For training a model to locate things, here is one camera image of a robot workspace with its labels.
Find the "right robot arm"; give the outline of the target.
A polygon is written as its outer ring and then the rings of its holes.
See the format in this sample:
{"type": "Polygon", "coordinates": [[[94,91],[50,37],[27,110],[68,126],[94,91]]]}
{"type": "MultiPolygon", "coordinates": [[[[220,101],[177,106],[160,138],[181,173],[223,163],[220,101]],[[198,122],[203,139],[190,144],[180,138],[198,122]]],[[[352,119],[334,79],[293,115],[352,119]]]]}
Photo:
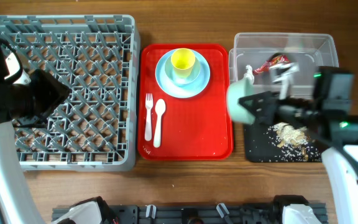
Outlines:
{"type": "Polygon", "coordinates": [[[320,143],[338,221],[358,223],[358,115],[349,113],[354,75],[339,67],[320,66],[313,78],[311,100],[265,91],[237,102],[257,123],[282,121],[303,128],[320,143]]]}

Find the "light blue bowl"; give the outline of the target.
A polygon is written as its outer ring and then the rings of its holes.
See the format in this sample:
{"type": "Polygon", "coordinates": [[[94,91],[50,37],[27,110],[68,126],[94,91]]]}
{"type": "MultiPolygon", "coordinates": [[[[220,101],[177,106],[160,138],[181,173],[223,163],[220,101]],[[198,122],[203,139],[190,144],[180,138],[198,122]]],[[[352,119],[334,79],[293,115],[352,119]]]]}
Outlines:
{"type": "Polygon", "coordinates": [[[165,62],[166,76],[178,86],[188,85],[194,82],[201,72],[200,61],[196,58],[193,66],[186,70],[180,70],[172,64],[171,56],[165,62]]]}

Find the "food scraps and rice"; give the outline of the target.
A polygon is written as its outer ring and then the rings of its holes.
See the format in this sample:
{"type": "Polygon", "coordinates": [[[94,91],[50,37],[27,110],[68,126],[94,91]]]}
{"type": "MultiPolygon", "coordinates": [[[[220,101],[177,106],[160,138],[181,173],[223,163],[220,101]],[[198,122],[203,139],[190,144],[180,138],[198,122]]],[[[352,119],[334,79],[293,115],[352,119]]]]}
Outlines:
{"type": "Polygon", "coordinates": [[[321,162],[321,155],[306,128],[295,129],[288,123],[269,126],[265,135],[272,147],[273,158],[269,162],[321,162]]]}

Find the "light blue plate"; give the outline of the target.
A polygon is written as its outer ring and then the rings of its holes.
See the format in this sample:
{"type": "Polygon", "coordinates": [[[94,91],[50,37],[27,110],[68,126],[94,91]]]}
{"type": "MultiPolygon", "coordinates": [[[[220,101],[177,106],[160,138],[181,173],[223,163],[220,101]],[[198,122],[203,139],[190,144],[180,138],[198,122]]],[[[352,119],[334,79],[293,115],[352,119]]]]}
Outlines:
{"type": "Polygon", "coordinates": [[[168,95],[175,98],[191,98],[200,94],[208,85],[211,76],[211,71],[207,60],[197,51],[192,50],[195,57],[200,61],[201,72],[198,78],[184,86],[175,85],[165,73],[165,62],[175,49],[165,53],[158,61],[155,68],[155,79],[158,86],[168,95]]]}

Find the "white tissue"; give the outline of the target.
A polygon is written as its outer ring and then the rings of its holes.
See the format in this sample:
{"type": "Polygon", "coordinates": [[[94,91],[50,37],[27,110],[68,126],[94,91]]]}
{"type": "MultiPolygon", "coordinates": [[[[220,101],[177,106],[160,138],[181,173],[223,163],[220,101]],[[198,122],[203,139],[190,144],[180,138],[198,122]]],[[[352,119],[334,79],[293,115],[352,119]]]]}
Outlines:
{"type": "Polygon", "coordinates": [[[244,74],[244,78],[246,78],[251,85],[254,84],[255,77],[254,77],[254,71],[253,71],[251,65],[246,65],[246,72],[244,74]]]}

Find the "white plastic spoon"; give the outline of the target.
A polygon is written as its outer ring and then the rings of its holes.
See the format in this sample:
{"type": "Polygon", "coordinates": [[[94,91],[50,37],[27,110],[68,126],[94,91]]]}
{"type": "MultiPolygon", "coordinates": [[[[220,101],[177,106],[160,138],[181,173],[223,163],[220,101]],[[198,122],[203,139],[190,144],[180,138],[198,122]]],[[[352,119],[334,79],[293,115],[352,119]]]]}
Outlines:
{"type": "Polygon", "coordinates": [[[158,148],[161,145],[161,138],[162,138],[162,116],[166,110],[166,104],[163,99],[157,100],[155,105],[155,112],[157,114],[157,121],[155,127],[155,134],[154,134],[154,147],[158,148]]]}

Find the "red snack wrapper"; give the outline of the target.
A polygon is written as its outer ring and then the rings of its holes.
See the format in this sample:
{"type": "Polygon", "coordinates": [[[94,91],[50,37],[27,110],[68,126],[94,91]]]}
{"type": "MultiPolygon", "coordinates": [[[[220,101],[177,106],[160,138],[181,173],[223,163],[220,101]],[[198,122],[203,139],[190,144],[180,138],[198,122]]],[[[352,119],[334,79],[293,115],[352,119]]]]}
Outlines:
{"type": "Polygon", "coordinates": [[[290,60],[285,54],[275,53],[260,67],[253,70],[254,75],[258,75],[264,72],[267,72],[270,67],[280,64],[280,63],[289,63],[290,60]]]}

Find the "green bowl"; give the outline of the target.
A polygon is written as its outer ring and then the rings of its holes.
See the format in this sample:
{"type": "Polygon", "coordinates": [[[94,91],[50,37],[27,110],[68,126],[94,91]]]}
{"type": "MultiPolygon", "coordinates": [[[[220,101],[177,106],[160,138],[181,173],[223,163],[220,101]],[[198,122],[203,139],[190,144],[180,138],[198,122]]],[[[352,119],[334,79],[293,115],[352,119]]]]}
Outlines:
{"type": "Polygon", "coordinates": [[[226,94],[226,106],[234,122],[243,124],[254,123],[255,116],[239,104],[240,98],[253,94],[253,84],[248,78],[243,78],[229,85],[226,94]]]}

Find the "yellow plastic cup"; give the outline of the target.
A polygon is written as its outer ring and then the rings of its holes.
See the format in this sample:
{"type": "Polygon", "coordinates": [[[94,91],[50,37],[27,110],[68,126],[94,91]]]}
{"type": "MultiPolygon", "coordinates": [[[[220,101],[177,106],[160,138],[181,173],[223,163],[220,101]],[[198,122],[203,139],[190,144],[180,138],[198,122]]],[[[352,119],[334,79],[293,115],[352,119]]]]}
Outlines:
{"type": "Polygon", "coordinates": [[[187,48],[176,49],[171,56],[173,71],[179,78],[186,78],[191,74],[195,61],[195,54],[187,48]]]}

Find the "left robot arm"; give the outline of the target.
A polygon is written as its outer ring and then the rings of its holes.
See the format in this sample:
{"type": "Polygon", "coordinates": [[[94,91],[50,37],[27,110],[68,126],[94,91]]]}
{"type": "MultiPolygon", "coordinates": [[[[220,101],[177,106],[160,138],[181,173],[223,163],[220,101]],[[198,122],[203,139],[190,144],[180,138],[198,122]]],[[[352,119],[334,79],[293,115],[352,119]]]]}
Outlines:
{"type": "Polygon", "coordinates": [[[0,39],[0,223],[43,223],[15,152],[14,126],[18,118],[46,119],[71,90],[52,74],[36,69],[28,84],[18,83],[23,66],[11,74],[0,39]]]}

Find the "white plastic fork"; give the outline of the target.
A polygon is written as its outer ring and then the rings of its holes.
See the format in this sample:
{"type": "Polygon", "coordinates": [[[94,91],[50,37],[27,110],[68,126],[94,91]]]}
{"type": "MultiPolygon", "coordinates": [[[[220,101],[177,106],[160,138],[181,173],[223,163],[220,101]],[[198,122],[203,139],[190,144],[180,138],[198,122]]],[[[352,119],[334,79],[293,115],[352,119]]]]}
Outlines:
{"type": "Polygon", "coordinates": [[[151,119],[151,109],[154,105],[153,96],[151,93],[147,93],[145,96],[145,108],[146,108],[146,123],[145,123],[145,133],[144,138],[146,141],[152,139],[152,119],[151,119]]]}

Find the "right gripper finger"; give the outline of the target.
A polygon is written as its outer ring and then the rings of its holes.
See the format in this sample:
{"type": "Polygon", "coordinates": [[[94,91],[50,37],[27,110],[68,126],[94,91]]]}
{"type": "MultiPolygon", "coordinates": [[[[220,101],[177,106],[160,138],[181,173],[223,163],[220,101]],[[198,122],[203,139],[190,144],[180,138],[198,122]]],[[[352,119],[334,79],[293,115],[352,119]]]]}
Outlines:
{"type": "Polygon", "coordinates": [[[238,104],[245,109],[245,124],[273,124],[278,106],[278,93],[265,91],[239,98],[238,104]]]}
{"type": "Polygon", "coordinates": [[[284,100],[289,97],[293,85],[293,74],[300,71],[298,63],[278,63],[271,66],[268,71],[272,83],[281,84],[278,99],[284,100]]]}

